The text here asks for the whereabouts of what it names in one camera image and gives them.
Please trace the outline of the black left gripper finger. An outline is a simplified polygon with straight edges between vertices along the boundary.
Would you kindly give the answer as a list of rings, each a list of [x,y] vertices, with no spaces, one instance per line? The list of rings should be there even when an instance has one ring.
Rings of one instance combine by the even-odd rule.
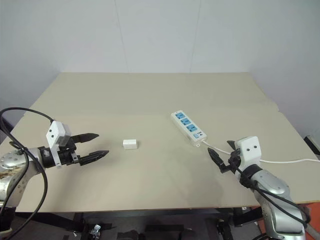
[[[71,139],[76,144],[76,143],[89,142],[97,137],[99,137],[99,135],[96,133],[84,133],[84,134],[74,135],[71,137]]]
[[[86,156],[80,157],[79,164],[80,166],[84,166],[84,165],[96,162],[99,159],[103,158],[108,153],[109,153],[109,150],[98,150],[95,152],[91,152]]]

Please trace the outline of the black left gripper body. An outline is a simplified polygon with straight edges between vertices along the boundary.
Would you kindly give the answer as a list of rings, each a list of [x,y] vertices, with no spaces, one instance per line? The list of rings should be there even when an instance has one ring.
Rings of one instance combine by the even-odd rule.
[[[59,146],[58,156],[61,165],[72,165],[80,163],[80,156],[76,154],[77,146],[72,138],[65,146]]]

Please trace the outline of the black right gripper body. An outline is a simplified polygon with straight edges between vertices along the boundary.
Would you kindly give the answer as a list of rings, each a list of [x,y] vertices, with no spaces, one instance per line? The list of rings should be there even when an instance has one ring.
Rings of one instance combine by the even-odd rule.
[[[219,166],[219,169],[222,174],[228,171],[231,171],[235,175],[240,164],[241,164],[240,150],[236,149],[235,151],[231,152],[230,158],[228,159],[228,165],[222,162]]]

